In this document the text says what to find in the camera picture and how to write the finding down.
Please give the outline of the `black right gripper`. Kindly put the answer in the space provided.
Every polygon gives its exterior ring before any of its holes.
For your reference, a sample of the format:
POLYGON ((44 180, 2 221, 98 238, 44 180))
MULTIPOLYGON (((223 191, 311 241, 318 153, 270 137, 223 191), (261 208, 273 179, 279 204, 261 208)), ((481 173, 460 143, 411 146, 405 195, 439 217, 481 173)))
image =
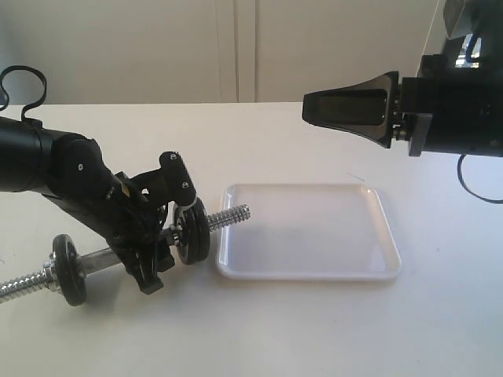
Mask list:
POLYGON ((383 148, 392 134, 410 156, 423 152, 502 156, 502 66, 458 68, 441 54, 421 58, 417 76, 397 71, 303 97, 302 119, 355 134, 383 148), (394 111, 398 126, 393 133, 394 111))

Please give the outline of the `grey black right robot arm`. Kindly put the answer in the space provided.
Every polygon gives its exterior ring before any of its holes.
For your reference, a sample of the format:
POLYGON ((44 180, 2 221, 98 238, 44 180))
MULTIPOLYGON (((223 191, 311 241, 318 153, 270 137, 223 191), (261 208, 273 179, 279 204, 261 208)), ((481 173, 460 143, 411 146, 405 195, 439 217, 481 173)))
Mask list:
POLYGON ((389 71, 339 89, 308 93, 303 121, 409 154, 502 155, 502 3, 447 1, 446 41, 414 77, 389 71))

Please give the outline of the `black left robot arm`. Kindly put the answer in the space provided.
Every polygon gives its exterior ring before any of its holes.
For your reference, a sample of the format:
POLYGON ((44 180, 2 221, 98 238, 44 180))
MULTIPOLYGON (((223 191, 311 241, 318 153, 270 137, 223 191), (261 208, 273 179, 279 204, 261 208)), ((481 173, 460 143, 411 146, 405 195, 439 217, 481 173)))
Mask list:
POLYGON ((163 286, 162 207, 150 203, 148 189, 111 172, 94 139, 3 117, 1 190, 40 194, 101 236, 143 293, 163 286))

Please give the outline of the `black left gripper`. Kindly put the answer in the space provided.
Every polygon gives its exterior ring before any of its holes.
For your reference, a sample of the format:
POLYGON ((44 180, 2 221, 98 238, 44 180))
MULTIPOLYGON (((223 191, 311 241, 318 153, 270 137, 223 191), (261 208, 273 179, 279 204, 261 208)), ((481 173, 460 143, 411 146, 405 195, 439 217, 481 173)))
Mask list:
POLYGON ((163 287, 157 272, 171 269, 175 260, 161 235, 169 203, 148 208, 147 195, 148 191, 143 189, 140 193, 125 173, 112 176, 106 200, 116 212, 116 223, 106 240, 140 291, 151 295, 163 287))

